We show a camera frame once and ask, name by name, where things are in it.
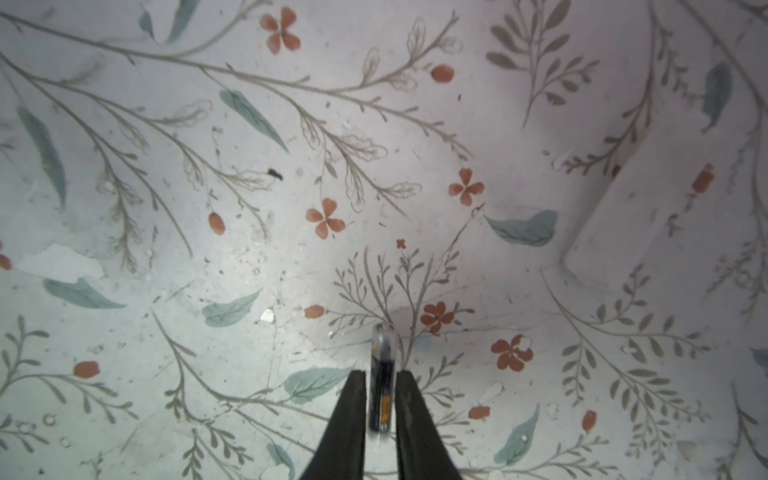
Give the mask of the white battery compartment cover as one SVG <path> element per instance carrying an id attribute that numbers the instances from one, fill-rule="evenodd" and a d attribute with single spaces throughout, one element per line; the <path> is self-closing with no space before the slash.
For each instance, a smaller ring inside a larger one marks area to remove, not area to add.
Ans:
<path id="1" fill-rule="evenodd" d="M 567 271 L 591 287 L 620 287 L 683 206 L 718 142 L 706 114 L 664 111 L 582 225 L 563 258 Z"/>

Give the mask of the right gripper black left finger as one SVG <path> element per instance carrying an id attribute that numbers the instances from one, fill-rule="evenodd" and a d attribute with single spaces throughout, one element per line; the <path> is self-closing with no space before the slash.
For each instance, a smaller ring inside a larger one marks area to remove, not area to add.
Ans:
<path id="1" fill-rule="evenodd" d="M 366 374 L 349 373 L 318 448 L 301 480 L 361 480 L 367 419 Z"/>

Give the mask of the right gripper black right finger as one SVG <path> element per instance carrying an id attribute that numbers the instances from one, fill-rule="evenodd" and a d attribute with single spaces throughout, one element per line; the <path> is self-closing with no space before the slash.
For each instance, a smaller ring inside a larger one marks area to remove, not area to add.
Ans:
<path id="1" fill-rule="evenodd" d="M 410 371 L 395 382 L 396 453 L 400 480 L 461 480 Z"/>

